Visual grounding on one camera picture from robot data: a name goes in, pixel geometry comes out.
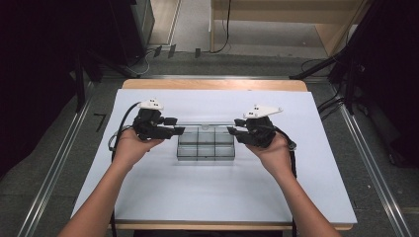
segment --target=hand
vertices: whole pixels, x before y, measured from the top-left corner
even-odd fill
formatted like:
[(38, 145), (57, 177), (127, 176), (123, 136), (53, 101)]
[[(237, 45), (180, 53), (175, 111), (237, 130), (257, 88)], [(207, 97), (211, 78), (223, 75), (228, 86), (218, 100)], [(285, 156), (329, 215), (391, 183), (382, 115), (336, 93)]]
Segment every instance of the hand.
[(163, 141), (159, 139), (141, 140), (133, 129), (127, 129), (120, 137), (114, 163), (122, 164), (130, 170), (146, 152)]
[(274, 177), (293, 173), (291, 170), (291, 157), (287, 140), (276, 133), (267, 148), (246, 145), (262, 162), (265, 169)]

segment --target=person's left hand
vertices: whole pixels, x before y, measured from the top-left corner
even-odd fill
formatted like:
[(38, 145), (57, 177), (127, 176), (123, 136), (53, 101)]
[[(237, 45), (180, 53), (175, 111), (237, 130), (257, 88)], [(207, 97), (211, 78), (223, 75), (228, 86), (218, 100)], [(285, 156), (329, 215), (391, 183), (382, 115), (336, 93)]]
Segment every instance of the person's left hand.
[(122, 164), (130, 170), (147, 151), (163, 141), (158, 139), (141, 140), (132, 128), (127, 129), (120, 137), (114, 163)]

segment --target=wooden table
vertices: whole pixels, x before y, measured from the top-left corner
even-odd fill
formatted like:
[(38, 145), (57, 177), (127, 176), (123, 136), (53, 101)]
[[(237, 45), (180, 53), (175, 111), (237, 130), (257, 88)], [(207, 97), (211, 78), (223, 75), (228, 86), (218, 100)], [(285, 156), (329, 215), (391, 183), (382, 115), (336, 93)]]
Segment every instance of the wooden table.
[[(231, 21), (316, 24), (327, 54), (333, 55), (363, 13), (367, 0), (233, 0)], [(226, 20), (228, 0), (211, 0), (210, 50), (214, 51), (214, 20)]]

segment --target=metal track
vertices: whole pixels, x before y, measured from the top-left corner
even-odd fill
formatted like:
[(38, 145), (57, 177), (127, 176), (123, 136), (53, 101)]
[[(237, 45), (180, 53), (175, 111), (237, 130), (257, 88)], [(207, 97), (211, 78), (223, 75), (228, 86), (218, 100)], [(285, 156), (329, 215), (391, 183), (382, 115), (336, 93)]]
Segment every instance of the metal track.
[(388, 187), (369, 145), (364, 139), (355, 116), (349, 115), (349, 112), (344, 108), (341, 108), (341, 112), (347, 126), (349, 127), (352, 137), (354, 138), (358, 150), (360, 151), (361, 158), (363, 159), (373, 185), (377, 190), (379, 199), (381, 200), (382, 206), (387, 213), (395, 234), (399, 237), (412, 236), (406, 220), (404, 219), (403, 213), (398, 206), (391, 189)]
[(49, 168), (49, 171), (43, 180), (42, 186), (31, 205), (31, 209), (23, 223), (21, 230), (19, 231), (18, 237), (25, 236), (30, 237), (34, 235), (34, 232), (40, 222), (43, 211), (46, 208), (46, 204), (52, 194), (53, 188), (58, 180), (58, 177), (62, 171), (62, 168), (67, 159), (68, 153), (73, 145), (74, 139), (83, 123), (86, 113), (89, 110), (90, 103), (93, 97), (93, 91), (95, 87), (92, 82), (87, 86), (87, 99), (85, 105), (82, 107), (80, 112), (74, 117), (71, 126), (68, 128), (65, 134), (64, 140), (55, 155), (55, 158)]

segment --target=gray carpet floor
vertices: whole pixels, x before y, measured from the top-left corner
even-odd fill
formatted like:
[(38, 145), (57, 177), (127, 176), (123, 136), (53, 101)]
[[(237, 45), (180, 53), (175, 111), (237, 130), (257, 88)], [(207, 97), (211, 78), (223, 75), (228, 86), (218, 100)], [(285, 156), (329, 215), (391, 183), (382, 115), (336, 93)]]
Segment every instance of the gray carpet floor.
[[(172, 58), (167, 57), (167, 52), (162, 52), (158, 57), (153, 57), (150, 54), (148, 59), (150, 68), (143, 75), (144, 78), (152, 75), (284, 77), (299, 73), (301, 64), (306, 61), (304, 58), (214, 54), (203, 54), (201, 57), (195, 58), (192, 53), (182, 52), (175, 53)], [(140, 62), (133, 69), (141, 70), (146, 67), (145, 62)], [(112, 112), (116, 92), (124, 82), (124, 79), (118, 78), (119, 75), (116, 73), (106, 71), (106, 74), (102, 83), (96, 85), (87, 116), (70, 150), (34, 236), (56, 236), (70, 217), (74, 202), (90, 169)], [(327, 69), (319, 74), (327, 74)], [(307, 87), (313, 94), (317, 105), (334, 94), (330, 84), (325, 81), (307, 82)], [(73, 99), (46, 132), (37, 149), (1, 180), (0, 236), (16, 236), (19, 232), (65, 132), (74, 118), (75, 108), (76, 101)], [(107, 115), (103, 126), (99, 129), (102, 118), (95, 114)], [(418, 170), (400, 169), (392, 166), (388, 162), (384, 146), (371, 121), (357, 110), (356, 117), (399, 205), (405, 209), (408, 207), (417, 208), (419, 206)], [(339, 111), (332, 114), (323, 124), (359, 221), (352, 230), (342, 231), (342, 235), (395, 236), (342, 114)], [(416, 213), (414, 211), (405, 213), (413, 236), (419, 236), (418, 216), (417, 211)], [(132, 231), (120, 231), (119, 233), (120, 236), (132, 236)], [(290, 232), (286, 231), (285, 236), (290, 236)]]

